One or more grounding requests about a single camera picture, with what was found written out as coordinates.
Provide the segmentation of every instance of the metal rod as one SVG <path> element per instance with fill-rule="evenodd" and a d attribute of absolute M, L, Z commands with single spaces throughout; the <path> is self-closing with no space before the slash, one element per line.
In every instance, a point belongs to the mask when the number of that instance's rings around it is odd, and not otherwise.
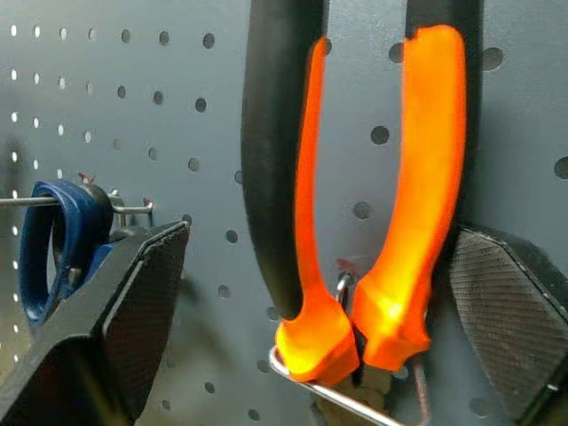
<path fill-rule="evenodd" d="M 58 204 L 59 202 L 53 197 L 0 198 L 0 207 L 42 207 L 56 206 Z M 113 204 L 114 213 L 120 215 L 149 215 L 152 213 L 153 208 L 154 204 L 151 202 L 143 207 L 125 207 Z"/>
<path fill-rule="evenodd" d="M 0 207 L 39 207 L 57 204 L 58 201 L 53 197 L 0 198 Z"/>
<path fill-rule="evenodd" d="M 339 302 L 344 311 L 347 311 L 349 304 L 349 287 L 354 284 L 353 276 L 349 272 L 344 272 L 335 288 L 335 300 Z"/>
<path fill-rule="evenodd" d="M 124 207 L 124 206 L 113 206 L 114 213 L 119 215 L 149 215 L 152 213 L 154 205 L 149 203 L 144 207 Z"/>
<path fill-rule="evenodd" d="M 290 377 L 290 372 L 288 371 L 288 369 L 280 362 L 276 346 L 272 347 L 272 349 L 270 349 L 270 352 L 268 352 L 268 360 L 271 369 L 282 377 L 285 377 L 291 382 L 307 389 L 308 391 L 313 392 L 316 395 L 320 395 L 322 398 L 325 398 L 328 401 L 331 401 L 334 404 L 337 404 L 338 406 L 351 411 L 352 413 L 358 415 L 359 417 L 362 417 L 372 424 L 379 426 L 407 426 L 405 423 L 401 423 L 389 417 L 388 415 L 380 413 L 370 406 L 361 404 L 355 399 L 349 398 L 348 396 L 343 395 L 336 390 L 328 388 L 327 386 L 322 386 L 317 383 L 302 383 L 295 381 Z M 420 408 L 422 412 L 422 419 L 418 426 L 426 426 L 430 421 L 430 410 L 428 409 L 428 400 L 426 396 L 426 381 L 422 369 L 422 364 L 418 363 L 415 364 L 415 366 L 416 370 L 414 377 L 416 379 L 416 388 L 418 391 L 418 398 L 420 400 Z"/>

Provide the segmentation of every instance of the metal pegboard hook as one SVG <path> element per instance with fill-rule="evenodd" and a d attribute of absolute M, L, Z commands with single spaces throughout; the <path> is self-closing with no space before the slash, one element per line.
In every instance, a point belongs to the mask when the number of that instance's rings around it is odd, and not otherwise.
<path fill-rule="evenodd" d="M 347 310 L 349 305 L 350 289 L 355 284 L 355 279 L 349 272 L 342 272 L 339 275 L 339 282 L 335 288 L 335 300 L 339 302 L 343 310 Z M 297 382 L 290 377 L 290 373 L 286 366 L 280 360 L 278 348 L 273 346 L 268 352 L 268 360 L 270 367 L 277 374 L 287 378 L 291 382 L 302 386 L 310 392 L 320 395 L 322 398 L 327 399 L 334 404 L 354 413 L 355 415 L 376 424 L 379 426 L 409 426 L 406 423 L 399 422 L 386 414 L 374 410 L 370 406 L 361 404 L 357 400 L 343 395 L 341 392 L 328 388 L 317 383 L 303 383 Z M 427 426 L 430 423 L 430 408 L 428 404 L 428 387 L 426 384 L 426 375 L 424 374 L 424 367 L 420 360 L 420 356 L 412 357 L 412 366 L 414 372 L 414 380 L 416 385 L 416 394 L 420 403 L 420 411 L 422 419 L 415 426 Z"/>
<path fill-rule="evenodd" d="M 154 203 L 144 199 L 144 206 L 131 207 L 115 203 L 120 200 L 115 193 L 108 194 L 108 198 L 113 205 L 114 213 L 119 215 L 151 215 Z M 53 197 L 28 197 L 28 198 L 0 198 L 0 207 L 42 207 L 56 206 L 59 202 Z"/>

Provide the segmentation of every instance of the blue scissors handle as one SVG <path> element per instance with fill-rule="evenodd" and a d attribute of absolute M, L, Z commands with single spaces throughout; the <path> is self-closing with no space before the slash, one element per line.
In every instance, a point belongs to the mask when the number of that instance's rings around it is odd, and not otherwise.
<path fill-rule="evenodd" d="M 32 196 L 51 196 L 59 202 L 56 206 L 28 208 L 22 229 L 20 293 L 24 312 L 33 327 L 41 326 L 59 300 L 70 297 L 84 284 L 95 252 L 102 245 L 107 246 L 113 211 L 105 192 L 95 185 L 39 181 Z M 56 273 L 48 289 L 51 233 Z"/>

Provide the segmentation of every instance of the orange rubber grip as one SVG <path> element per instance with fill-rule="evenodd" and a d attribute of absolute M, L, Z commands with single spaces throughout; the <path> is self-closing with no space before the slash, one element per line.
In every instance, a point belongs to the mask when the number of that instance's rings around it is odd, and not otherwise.
<path fill-rule="evenodd" d="M 361 279 L 352 320 L 366 364 L 397 371 L 430 346 L 424 314 L 431 275 L 454 215 L 465 150 L 463 41 L 452 27 L 421 28 L 404 42 L 402 155 L 383 251 Z"/>
<path fill-rule="evenodd" d="M 359 365 L 351 323 L 327 292 L 318 264 L 314 227 L 315 171 L 326 39 L 312 48 L 296 170 L 295 238 L 304 302 L 276 331 L 278 351 L 293 379 L 333 385 Z"/>

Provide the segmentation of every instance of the black handle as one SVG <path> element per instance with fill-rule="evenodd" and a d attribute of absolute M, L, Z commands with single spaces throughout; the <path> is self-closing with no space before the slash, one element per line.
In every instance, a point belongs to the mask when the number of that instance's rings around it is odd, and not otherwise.
<path fill-rule="evenodd" d="M 250 10 L 241 162 L 256 260 L 281 317 L 302 308 L 294 242 L 294 185 L 308 52 L 324 0 L 257 0 Z"/>

